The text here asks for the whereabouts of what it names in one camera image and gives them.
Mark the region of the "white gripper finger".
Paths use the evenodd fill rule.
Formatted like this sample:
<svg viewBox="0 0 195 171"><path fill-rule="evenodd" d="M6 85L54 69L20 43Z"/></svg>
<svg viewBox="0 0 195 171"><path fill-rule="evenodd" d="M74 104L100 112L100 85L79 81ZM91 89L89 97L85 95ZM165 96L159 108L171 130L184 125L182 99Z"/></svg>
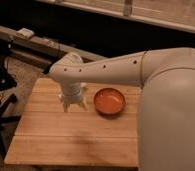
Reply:
<svg viewBox="0 0 195 171"><path fill-rule="evenodd" d="M65 113L68 112L69 106L70 105L68 103L63 103L63 110L64 110Z"/></svg>
<svg viewBox="0 0 195 171"><path fill-rule="evenodd" d="M82 101L80 101L78 103L78 106L80 106L81 108L83 108L85 111L87 111L87 100L86 99L83 99Z"/></svg>

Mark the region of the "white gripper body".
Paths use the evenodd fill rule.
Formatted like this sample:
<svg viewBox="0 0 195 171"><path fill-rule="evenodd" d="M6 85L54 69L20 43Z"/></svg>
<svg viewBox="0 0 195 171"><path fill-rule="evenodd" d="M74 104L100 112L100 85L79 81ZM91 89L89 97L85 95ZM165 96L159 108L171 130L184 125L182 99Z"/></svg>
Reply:
<svg viewBox="0 0 195 171"><path fill-rule="evenodd" d="M84 98L84 82L61 84L61 100L65 104L80 103Z"/></svg>

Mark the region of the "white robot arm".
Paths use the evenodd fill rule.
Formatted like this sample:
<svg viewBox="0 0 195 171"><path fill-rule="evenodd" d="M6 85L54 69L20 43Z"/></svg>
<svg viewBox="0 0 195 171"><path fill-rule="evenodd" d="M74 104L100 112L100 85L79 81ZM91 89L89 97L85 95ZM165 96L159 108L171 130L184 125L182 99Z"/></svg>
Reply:
<svg viewBox="0 0 195 171"><path fill-rule="evenodd" d="M68 53L49 70L65 106L83 82L138 86L140 171L195 171L195 49L150 50L85 63Z"/></svg>

